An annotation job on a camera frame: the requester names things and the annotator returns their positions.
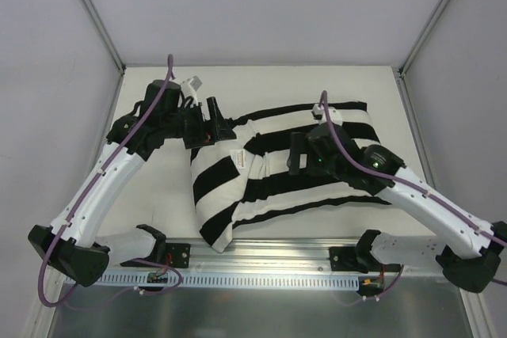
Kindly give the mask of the black white striped pillowcase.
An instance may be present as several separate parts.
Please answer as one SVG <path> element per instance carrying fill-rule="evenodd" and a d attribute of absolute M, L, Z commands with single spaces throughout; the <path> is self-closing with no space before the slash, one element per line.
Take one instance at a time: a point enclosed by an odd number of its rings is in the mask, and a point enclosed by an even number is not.
<path fill-rule="evenodd" d="M 293 132 L 310 132 L 318 126 L 313 118 L 312 103 L 267 108 L 227 119 L 245 117 L 259 120 L 287 116 L 295 124 Z M 308 209 L 346 203 L 383 204 L 367 192 L 351 188 L 332 177 L 311 177 L 307 174 L 249 180 L 231 160 L 230 150 L 242 149 L 242 142 L 222 141 L 196 148 L 190 154 L 190 170 L 196 217 L 201 237 L 218 253 L 233 240 L 234 228 L 260 223 Z"/>

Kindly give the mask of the white pillow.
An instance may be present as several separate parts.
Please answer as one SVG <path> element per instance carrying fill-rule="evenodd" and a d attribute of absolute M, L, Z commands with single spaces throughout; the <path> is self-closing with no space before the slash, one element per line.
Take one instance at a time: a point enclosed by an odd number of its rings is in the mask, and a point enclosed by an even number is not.
<path fill-rule="evenodd" d="M 249 180 L 286 177 L 290 134 L 295 124 L 287 116 L 259 120 L 245 117 L 232 120 L 234 132 L 246 153 L 246 168 L 241 170 Z"/>

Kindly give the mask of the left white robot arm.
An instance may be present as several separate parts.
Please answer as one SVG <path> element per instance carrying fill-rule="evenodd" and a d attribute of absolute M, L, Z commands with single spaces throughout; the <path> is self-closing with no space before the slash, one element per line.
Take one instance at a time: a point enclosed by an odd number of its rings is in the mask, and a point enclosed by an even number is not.
<path fill-rule="evenodd" d="M 214 97 L 208 116 L 196 92 L 194 76 L 181 84 L 155 80 L 133 110 L 116 120 L 92 172 L 76 196 L 50 226 L 34 226 L 29 242 L 43 260 L 78 285 L 96 283 L 111 266 L 141 259 L 156 267 L 165 261 L 166 235 L 146 224 L 101 237 L 98 231 L 123 188 L 167 139 L 180 139 L 185 149 L 235 139 Z"/>

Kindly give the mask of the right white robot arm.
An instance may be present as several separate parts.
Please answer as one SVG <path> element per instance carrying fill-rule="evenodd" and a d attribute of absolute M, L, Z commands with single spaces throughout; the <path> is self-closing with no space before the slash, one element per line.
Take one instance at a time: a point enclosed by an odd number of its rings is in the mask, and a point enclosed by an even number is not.
<path fill-rule="evenodd" d="M 494 281 L 506 247 L 506 224 L 456 206 L 386 147 L 359 147 L 342 126 L 322 123 L 291 134 L 288 171 L 344 182 L 405 211 L 431 231 L 429 236 L 395 236 L 366 230 L 354 248 L 358 271 L 381 264 L 427 268 L 473 293 Z"/>

